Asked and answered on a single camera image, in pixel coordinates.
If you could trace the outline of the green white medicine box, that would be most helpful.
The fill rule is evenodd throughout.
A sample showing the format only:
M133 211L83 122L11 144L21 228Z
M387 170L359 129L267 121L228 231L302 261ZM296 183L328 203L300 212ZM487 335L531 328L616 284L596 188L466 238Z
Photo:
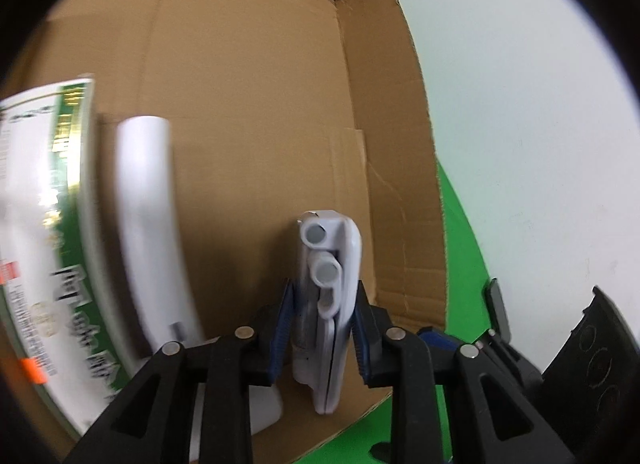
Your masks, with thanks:
M129 380L102 315L91 210L94 82L78 78L1 102L1 310L39 399L80 437Z

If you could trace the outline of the white plastic device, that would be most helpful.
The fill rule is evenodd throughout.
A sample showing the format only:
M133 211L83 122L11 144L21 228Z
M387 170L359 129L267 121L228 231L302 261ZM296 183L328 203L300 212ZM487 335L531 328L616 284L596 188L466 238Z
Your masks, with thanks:
M310 388L320 415L340 402L361 258L360 231L350 217L324 210L298 221L293 376Z

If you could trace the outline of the white hair dryer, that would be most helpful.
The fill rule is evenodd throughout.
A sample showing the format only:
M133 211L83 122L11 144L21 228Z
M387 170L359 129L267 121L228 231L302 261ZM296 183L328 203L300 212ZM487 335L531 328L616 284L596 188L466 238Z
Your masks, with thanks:
M126 276L153 350L207 342L186 276L172 179L170 124L137 116L116 127L115 193Z

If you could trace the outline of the green table cloth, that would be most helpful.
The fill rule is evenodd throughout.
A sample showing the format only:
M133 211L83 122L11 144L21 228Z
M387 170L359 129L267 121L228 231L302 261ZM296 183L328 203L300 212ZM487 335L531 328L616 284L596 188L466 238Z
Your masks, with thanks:
M469 341L489 327L482 290L489 280L482 252L442 165L437 166L447 256L446 331ZM371 447L390 436L392 399L386 398L354 425L299 459L301 463L373 463Z

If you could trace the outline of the large open cardboard box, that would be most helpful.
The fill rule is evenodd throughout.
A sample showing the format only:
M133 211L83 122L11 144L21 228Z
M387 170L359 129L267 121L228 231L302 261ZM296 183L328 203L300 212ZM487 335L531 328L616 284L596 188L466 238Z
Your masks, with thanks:
M432 127L398 0L1 0L1 93L90 76L99 342L128 373L142 318L117 238L116 129L170 124L180 244L207 335L272 303L294 224L358 225L371 299L443 325L446 255Z

